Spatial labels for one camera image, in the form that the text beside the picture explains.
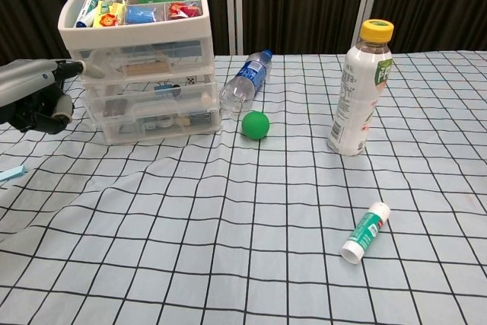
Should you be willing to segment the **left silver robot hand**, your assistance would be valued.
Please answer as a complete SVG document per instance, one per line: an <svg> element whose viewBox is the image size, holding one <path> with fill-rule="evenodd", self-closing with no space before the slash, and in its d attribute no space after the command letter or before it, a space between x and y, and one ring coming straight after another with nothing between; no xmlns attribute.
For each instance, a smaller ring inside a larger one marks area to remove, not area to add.
<svg viewBox="0 0 487 325"><path fill-rule="evenodd" d="M50 135L72 121L74 104L63 91L67 79L79 75L105 76L101 68L66 59L15 60L1 67L1 123L25 133Z"/></svg>

